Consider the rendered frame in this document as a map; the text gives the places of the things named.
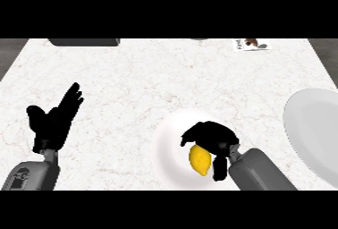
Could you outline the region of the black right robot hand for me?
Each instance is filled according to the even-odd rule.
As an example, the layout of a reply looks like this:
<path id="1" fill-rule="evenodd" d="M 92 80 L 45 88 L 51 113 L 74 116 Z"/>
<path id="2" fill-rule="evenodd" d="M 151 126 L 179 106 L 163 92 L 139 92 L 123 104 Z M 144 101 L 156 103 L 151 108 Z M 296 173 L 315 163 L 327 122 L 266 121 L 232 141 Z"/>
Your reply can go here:
<path id="1" fill-rule="evenodd" d="M 213 179 L 223 181 L 228 177 L 228 161 L 240 157 L 241 146 L 235 132 L 220 123 L 198 122 L 182 135 L 182 146 L 194 142 L 216 158 L 213 161 Z"/>

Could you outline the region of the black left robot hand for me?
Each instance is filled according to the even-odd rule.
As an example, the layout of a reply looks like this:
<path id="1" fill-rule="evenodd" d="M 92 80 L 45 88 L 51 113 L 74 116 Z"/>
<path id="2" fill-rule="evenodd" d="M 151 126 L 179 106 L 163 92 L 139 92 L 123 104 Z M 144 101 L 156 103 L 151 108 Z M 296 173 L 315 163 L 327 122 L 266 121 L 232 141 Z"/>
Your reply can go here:
<path id="1" fill-rule="evenodd" d="M 39 106 L 27 107 L 30 127 L 36 133 L 33 152 L 40 154 L 43 150 L 60 151 L 64 147 L 70 127 L 79 113 L 85 98 L 82 97 L 80 84 L 74 83 L 57 107 L 46 112 Z"/>

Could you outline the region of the yellow lemon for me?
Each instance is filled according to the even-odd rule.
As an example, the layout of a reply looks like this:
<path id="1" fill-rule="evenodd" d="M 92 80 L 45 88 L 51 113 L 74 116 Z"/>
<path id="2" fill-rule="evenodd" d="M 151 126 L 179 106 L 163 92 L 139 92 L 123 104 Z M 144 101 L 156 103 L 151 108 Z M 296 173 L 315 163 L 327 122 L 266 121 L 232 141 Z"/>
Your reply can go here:
<path id="1" fill-rule="evenodd" d="M 192 169 L 203 175 L 207 176 L 209 169 L 212 167 L 212 154 L 198 145 L 191 147 L 189 162 Z"/>

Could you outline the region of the small white plate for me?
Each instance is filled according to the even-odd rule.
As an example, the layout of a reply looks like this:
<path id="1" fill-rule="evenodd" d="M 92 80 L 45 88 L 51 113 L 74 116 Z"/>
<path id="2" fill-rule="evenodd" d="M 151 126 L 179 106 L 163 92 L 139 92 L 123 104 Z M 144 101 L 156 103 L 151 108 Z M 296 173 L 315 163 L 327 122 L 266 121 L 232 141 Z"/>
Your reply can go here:
<path id="1" fill-rule="evenodd" d="M 192 142 L 182 146 L 182 135 L 198 122 L 226 124 L 212 113 L 197 108 L 179 109 L 158 124 L 153 140 L 153 165 L 169 190 L 237 190 L 232 178 L 213 180 L 213 170 L 203 176 L 191 166 Z"/>

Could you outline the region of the large white plate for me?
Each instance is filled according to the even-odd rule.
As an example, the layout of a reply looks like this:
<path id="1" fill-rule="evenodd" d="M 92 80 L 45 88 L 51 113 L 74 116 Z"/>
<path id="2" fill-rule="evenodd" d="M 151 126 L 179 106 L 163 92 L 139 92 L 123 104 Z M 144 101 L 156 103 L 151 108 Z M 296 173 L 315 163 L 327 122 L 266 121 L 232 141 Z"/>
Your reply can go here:
<path id="1" fill-rule="evenodd" d="M 296 92 L 282 119 L 288 140 L 308 168 L 338 188 L 338 92 Z"/>

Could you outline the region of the dark grey appliance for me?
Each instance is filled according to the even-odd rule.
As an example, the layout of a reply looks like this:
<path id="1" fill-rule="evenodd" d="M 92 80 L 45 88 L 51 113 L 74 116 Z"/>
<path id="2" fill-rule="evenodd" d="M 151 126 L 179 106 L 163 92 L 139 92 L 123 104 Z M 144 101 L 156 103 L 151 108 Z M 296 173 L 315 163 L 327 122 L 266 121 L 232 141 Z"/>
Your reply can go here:
<path id="1" fill-rule="evenodd" d="M 117 47 L 119 38 L 51 38 L 51 43 L 58 47 Z"/>

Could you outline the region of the white printed box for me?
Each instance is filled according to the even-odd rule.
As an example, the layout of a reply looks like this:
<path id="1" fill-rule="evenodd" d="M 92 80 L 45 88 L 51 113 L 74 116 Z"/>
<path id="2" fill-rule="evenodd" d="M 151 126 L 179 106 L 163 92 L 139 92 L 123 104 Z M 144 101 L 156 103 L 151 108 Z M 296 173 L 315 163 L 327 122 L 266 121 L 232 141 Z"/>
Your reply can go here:
<path id="1" fill-rule="evenodd" d="M 232 46 L 235 51 L 260 51 L 272 49 L 272 44 L 266 38 L 234 38 Z"/>

